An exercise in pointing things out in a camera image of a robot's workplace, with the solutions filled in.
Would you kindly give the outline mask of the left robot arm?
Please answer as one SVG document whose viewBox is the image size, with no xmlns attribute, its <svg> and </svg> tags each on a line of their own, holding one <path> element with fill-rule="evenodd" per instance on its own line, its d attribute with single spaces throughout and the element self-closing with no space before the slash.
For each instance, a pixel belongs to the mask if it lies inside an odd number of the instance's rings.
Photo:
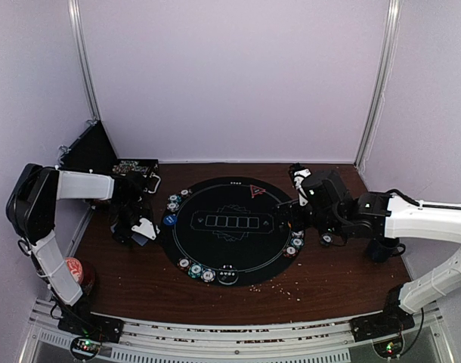
<svg viewBox="0 0 461 363">
<path fill-rule="evenodd" d="M 67 321 L 80 335 L 93 334 L 97 319 L 88 312 L 85 293 L 57 244 L 57 202 L 106 202 L 114 240 L 121 244 L 155 240 L 159 229 L 147 197 L 156 193 L 160 182 L 154 173 L 97 174 L 34 163 L 26 164 L 21 172 L 8 199 L 6 216 L 20 237 L 20 249 L 31 258 L 59 306 L 69 311 Z"/>
</svg>

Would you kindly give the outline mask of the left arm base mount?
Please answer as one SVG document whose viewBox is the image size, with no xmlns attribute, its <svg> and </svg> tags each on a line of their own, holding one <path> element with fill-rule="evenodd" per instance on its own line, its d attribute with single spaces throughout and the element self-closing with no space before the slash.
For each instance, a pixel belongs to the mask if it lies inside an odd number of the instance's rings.
<svg viewBox="0 0 461 363">
<path fill-rule="evenodd" d="M 91 316 L 94 324 L 61 318 L 59 330 L 71 333 L 70 353 L 77 361 L 87 362 L 98 356 L 105 343 L 118 343 L 124 328 L 124 321 L 99 315 Z"/>
</svg>

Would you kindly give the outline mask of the blue small blind button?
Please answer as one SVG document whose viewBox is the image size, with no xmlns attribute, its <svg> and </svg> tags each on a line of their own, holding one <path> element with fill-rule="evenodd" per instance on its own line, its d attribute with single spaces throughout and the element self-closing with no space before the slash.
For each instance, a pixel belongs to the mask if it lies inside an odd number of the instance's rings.
<svg viewBox="0 0 461 363">
<path fill-rule="evenodd" d="M 166 226 L 173 226 L 177 223 L 178 217 L 175 214 L 168 214 L 163 217 L 162 223 Z"/>
</svg>

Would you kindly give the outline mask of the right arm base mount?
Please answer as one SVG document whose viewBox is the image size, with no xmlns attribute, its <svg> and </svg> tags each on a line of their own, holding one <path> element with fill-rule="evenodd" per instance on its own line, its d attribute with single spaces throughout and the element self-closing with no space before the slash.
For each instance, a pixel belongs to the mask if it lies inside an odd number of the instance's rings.
<svg viewBox="0 0 461 363">
<path fill-rule="evenodd" d="M 386 360 L 400 358 L 406 351 L 404 331 L 415 327 L 412 315 L 363 315 L 349 321 L 356 343 L 370 340 L 373 351 Z"/>
</svg>

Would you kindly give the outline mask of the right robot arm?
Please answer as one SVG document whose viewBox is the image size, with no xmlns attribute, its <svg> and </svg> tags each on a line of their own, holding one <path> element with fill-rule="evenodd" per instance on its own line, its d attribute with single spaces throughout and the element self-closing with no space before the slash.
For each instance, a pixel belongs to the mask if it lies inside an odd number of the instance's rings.
<svg viewBox="0 0 461 363">
<path fill-rule="evenodd" d="M 334 169 L 312 172 L 295 163 L 288 169 L 297 198 L 277 206 L 280 221 L 296 236 L 313 228 L 323 244 L 368 240 L 368 256 L 385 261 L 402 241 L 456 246 L 440 265 L 388 292 L 376 317 L 381 333 L 391 334 L 413 315 L 461 288 L 461 203 L 416 200 L 398 189 L 353 197 Z"/>
</svg>

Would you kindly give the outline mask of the red triangle marker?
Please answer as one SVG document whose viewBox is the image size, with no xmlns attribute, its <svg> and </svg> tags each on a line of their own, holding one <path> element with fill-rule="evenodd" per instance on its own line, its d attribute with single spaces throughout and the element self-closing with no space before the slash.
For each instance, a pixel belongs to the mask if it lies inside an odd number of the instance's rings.
<svg viewBox="0 0 461 363">
<path fill-rule="evenodd" d="M 257 185 L 250 185 L 251 198 L 255 198 L 258 195 L 263 195 L 266 192 L 265 188 L 259 187 Z"/>
</svg>

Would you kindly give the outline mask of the grey card deck box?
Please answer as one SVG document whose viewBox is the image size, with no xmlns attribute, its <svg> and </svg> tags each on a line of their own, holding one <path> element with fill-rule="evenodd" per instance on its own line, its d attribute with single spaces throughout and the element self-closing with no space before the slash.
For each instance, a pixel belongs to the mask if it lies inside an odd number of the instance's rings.
<svg viewBox="0 0 461 363">
<path fill-rule="evenodd" d="M 132 240 L 136 242 L 139 246 L 143 247 L 147 244 L 148 238 L 142 234 L 134 233 L 131 236 Z"/>
</svg>

